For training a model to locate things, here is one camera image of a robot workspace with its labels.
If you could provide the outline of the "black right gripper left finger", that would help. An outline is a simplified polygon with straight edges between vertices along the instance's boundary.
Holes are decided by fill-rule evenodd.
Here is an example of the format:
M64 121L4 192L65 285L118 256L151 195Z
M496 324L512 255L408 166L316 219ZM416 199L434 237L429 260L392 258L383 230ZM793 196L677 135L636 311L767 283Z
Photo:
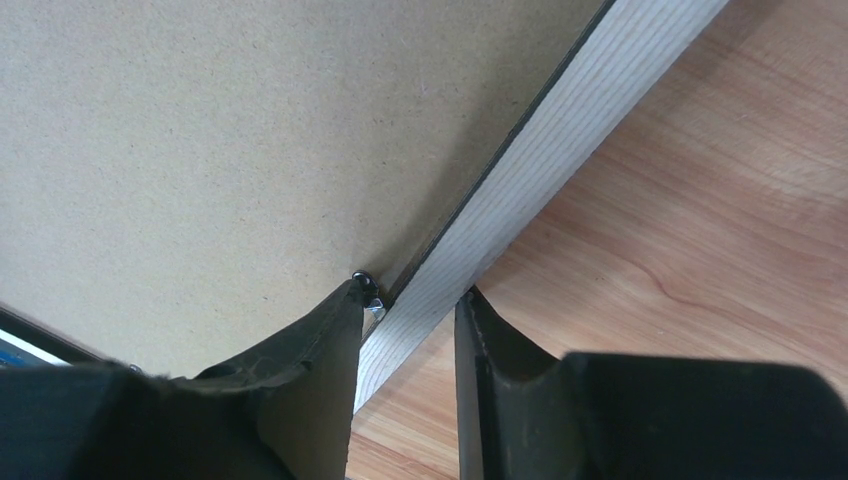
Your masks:
M5 369L5 479L341 479L365 295L347 280L193 378L115 362Z

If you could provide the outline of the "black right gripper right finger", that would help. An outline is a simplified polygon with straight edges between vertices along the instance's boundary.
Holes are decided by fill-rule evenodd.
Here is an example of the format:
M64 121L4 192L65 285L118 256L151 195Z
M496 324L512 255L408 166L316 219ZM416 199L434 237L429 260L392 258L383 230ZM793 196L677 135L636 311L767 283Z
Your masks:
M477 289L455 308L464 479L843 479L847 409L799 366L547 353Z

